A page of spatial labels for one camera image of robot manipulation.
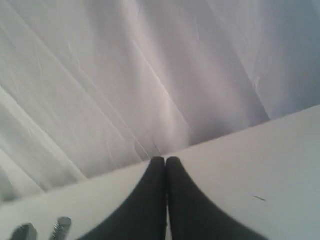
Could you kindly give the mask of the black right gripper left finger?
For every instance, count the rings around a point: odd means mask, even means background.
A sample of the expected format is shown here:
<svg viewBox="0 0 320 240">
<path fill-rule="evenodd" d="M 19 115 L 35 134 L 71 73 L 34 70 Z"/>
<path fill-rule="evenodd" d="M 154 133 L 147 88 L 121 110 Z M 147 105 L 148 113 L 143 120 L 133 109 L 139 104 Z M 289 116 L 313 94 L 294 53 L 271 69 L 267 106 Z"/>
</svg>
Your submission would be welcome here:
<svg viewBox="0 0 320 240">
<path fill-rule="evenodd" d="M 164 240 L 167 231 L 166 166 L 153 157 L 127 199 L 81 240 Z"/>
</svg>

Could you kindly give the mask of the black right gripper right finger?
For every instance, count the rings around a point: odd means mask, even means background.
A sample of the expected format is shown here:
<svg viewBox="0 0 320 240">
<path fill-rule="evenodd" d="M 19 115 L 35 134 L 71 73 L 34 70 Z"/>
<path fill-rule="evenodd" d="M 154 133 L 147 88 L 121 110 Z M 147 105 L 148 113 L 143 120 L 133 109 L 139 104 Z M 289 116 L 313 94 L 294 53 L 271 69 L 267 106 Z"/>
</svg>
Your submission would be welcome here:
<svg viewBox="0 0 320 240">
<path fill-rule="evenodd" d="M 217 207 L 195 184 L 178 157 L 166 161 L 173 240 L 265 240 Z"/>
</svg>

